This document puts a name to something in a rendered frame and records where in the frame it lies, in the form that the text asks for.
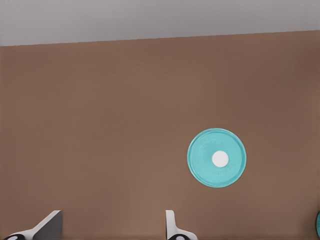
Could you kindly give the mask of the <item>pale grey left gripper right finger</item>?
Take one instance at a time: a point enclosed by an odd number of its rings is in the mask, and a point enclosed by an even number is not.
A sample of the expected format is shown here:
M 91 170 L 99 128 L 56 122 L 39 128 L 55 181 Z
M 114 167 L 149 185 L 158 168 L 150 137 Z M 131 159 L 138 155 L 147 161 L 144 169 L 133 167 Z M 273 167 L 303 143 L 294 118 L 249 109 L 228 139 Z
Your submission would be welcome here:
M 198 237 L 190 231 L 180 229 L 176 225 L 173 210 L 165 211 L 166 240 L 198 240 Z

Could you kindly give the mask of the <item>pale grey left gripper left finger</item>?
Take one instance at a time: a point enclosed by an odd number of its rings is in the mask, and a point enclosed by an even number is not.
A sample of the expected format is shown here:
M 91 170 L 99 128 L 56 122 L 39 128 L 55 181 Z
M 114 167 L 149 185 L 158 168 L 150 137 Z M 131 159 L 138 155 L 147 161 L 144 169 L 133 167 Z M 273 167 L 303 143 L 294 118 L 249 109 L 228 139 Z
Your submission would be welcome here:
M 35 227 L 12 233 L 3 240 L 60 240 L 63 233 L 63 211 L 54 210 Z

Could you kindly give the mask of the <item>teal pot lid white knob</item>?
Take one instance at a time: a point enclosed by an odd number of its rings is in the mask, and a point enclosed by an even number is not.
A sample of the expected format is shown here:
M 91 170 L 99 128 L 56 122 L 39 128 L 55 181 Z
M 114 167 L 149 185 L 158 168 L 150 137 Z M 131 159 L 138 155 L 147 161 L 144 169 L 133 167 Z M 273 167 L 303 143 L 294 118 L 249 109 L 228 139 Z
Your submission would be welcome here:
M 235 183 L 243 174 L 246 163 L 246 149 L 240 138 L 222 128 L 198 133 L 187 150 L 191 174 L 211 188 L 224 188 Z

